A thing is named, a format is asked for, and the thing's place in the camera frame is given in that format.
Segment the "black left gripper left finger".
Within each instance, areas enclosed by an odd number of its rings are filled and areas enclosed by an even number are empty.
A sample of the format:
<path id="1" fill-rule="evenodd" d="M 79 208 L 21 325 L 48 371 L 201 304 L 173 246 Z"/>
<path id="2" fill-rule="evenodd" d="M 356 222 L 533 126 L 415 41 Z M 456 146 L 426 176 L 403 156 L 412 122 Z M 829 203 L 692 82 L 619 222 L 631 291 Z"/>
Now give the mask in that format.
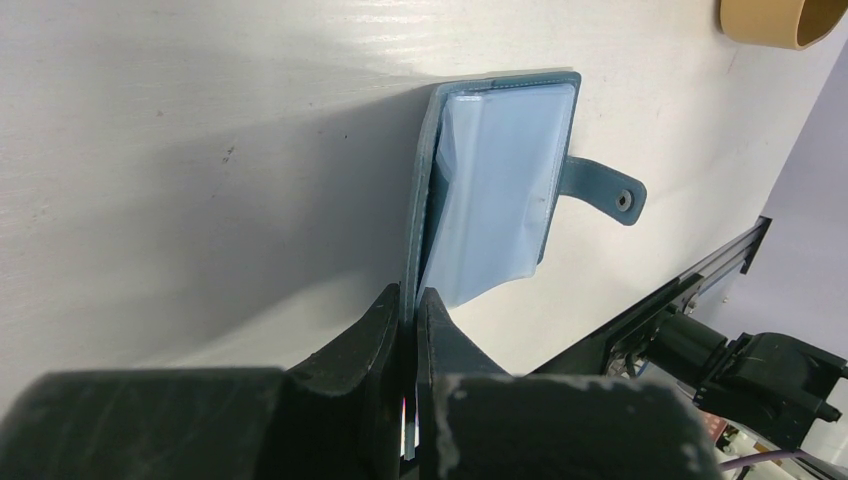
<path id="1" fill-rule="evenodd" d="M 399 288 L 290 369 L 46 374 L 1 423 L 5 479 L 395 479 Z"/>

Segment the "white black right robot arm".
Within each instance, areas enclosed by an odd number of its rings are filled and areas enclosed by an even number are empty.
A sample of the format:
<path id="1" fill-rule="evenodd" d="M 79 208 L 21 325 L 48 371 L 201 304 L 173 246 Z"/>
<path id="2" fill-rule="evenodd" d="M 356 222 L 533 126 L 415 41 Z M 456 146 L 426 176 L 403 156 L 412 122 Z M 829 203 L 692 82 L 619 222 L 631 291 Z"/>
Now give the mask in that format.
<path id="1" fill-rule="evenodd" d="M 798 450 L 816 421 L 842 417 L 832 394 L 845 359 L 780 333 L 730 341 L 681 312 L 650 325 L 644 357 L 694 390 L 694 405 L 735 421 L 783 450 Z"/>

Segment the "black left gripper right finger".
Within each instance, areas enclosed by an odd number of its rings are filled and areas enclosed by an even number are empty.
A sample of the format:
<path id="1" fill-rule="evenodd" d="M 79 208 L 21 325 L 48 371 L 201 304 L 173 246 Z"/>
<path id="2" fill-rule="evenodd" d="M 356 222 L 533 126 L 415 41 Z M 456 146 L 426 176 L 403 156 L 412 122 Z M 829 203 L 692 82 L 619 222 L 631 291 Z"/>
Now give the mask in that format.
<path id="1" fill-rule="evenodd" d="M 508 374 L 438 292 L 417 312 L 423 479 L 718 479 L 699 413 L 668 384 Z"/>

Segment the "blue leather card holder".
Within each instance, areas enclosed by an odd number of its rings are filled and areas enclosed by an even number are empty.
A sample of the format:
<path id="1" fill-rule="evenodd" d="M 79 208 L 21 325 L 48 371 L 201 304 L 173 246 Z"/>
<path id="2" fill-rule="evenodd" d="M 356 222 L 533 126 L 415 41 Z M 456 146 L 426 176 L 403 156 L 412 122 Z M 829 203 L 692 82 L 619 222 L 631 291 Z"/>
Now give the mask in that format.
<path id="1" fill-rule="evenodd" d="M 580 200 L 635 224 L 638 179 L 569 152 L 581 75 L 542 71 L 434 87 L 413 164 L 400 319 L 427 288 L 456 307 L 531 277 L 558 200 Z"/>

